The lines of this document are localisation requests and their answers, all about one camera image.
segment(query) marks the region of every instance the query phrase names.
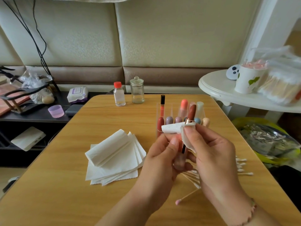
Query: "glass jar lid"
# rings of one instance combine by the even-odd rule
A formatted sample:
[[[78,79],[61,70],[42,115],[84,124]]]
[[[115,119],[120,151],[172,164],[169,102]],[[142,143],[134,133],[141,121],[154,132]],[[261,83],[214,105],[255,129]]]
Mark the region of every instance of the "glass jar lid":
[[[133,79],[130,80],[130,84],[132,86],[142,86],[143,82],[143,79],[139,78],[138,76],[135,76]]]

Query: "panda figurine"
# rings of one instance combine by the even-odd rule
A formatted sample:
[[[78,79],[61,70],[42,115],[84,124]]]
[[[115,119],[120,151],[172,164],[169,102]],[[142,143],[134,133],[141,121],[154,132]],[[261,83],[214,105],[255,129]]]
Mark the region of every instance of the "panda figurine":
[[[237,80],[239,68],[240,68],[239,64],[236,64],[236,65],[233,65],[232,67],[230,67],[226,72],[227,78],[230,80]]]

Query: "fingernail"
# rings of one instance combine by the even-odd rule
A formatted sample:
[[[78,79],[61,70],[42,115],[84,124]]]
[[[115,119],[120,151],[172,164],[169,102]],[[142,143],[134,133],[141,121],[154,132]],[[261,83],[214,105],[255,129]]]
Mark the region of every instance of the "fingernail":
[[[184,131],[186,134],[190,134],[193,132],[193,128],[192,128],[192,126],[185,126]]]
[[[171,144],[178,146],[179,145],[179,140],[176,137],[173,137],[170,141]]]

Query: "left hand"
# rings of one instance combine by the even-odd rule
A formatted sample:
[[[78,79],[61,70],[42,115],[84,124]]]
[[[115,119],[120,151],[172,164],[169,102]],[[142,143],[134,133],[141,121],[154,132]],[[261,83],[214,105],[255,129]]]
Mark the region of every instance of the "left hand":
[[[180,141],[179,134],[160,135],[149,149],[140,176],[131,190],[148,206],[150,214],[164,204],[177,175],[182,172],[173,167],[173,160],[182,149]],[[185,171],[192,169],[192,165],[187,162]]]

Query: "white side table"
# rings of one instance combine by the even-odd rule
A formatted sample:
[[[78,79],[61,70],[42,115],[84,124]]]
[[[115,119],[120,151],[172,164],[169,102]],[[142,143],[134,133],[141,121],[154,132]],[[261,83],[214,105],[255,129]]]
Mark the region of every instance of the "white side table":
[[[241,94],[234,90],[235,80],[226,77],[227,70],[206,74],[199,80],[199,87],[216,101],[223,103],[224,113],[232,120],[244,117],[250,107],[269,110],[265,118],[276,123],[283,112],[301,113],[301,101],[293,106],[280,106],[258,93]]]

